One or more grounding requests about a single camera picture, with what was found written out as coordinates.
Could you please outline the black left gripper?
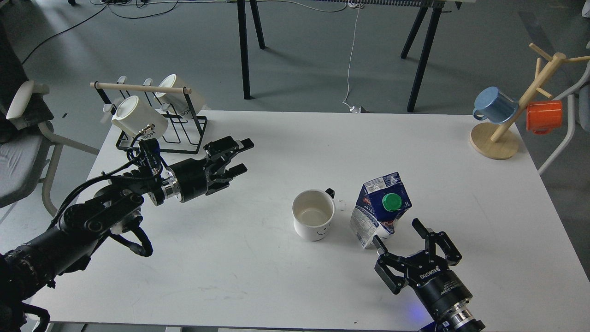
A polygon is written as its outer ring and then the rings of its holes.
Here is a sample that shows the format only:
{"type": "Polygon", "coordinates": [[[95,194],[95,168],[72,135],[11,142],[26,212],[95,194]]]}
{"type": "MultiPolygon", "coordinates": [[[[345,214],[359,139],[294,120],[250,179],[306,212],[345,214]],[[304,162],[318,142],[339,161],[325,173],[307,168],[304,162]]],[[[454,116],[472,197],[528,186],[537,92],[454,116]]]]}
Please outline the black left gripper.
{"type": "Polygon", "coordinates": [[[164,197],[187,202],[229,187],[229,182],[248,168],[243,163],[229,169],[226,166],[236,154],[253,147],[249,138],[236,140],[226,136],[207,143],[204,146],[206,156],[202,159],[188,158],[165,166],[168,176],[164,179],[164,197]]]}

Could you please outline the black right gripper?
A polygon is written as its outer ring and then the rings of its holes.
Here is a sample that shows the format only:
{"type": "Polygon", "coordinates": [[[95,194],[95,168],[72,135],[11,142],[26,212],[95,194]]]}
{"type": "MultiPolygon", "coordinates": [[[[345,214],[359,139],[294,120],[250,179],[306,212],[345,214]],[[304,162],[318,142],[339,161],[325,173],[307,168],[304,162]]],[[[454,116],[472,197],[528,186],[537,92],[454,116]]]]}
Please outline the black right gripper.
{"type": "Polygon", "coordinates": [[[372,237],[377,248],[378,259],[375,271],[392,294],[399,294],[410,286],[429,313],[433,322],[422,327],[422,332],[481,332],[485,325],[475,319],[468,307],[472,293],[459,277],[449,269],[456,266],[463,257],[450,237],[444,231],[434,232],[426,228],[418,218],[412,227],[425,240],[425,252],[421,251],[403,258],[387,250],[378,235],[372,237]],[[436,255],[440,247],[445,257],[436,255]],[[403,273],[395,275],[391,269],[403,273]]]}

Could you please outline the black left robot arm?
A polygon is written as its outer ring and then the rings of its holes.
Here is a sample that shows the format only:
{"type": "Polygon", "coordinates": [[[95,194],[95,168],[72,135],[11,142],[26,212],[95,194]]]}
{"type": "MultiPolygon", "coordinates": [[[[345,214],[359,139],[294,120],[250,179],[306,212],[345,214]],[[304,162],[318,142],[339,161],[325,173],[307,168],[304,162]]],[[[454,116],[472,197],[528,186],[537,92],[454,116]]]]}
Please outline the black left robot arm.
{"type": "Polygon", "coordinates": [[[1,330],[18,332],[26,314],[39,318],[36,331],[46,330],[49,312],[25,300],[45,286],[55,287],[57,276],[86,269],[108,238],[136,255],[151,256],[153,247],[141,228],[143,196],[158,206],[170,197],[187,202],[223,190],[247,171],[244,164],[227,168],[230,160],[253,147],[251,139],[227,136],[205,145],[200,160],[168,165],[156,139],[134,138],[126,164],[76,187],[44,233],[1,256],[1,330]]]}

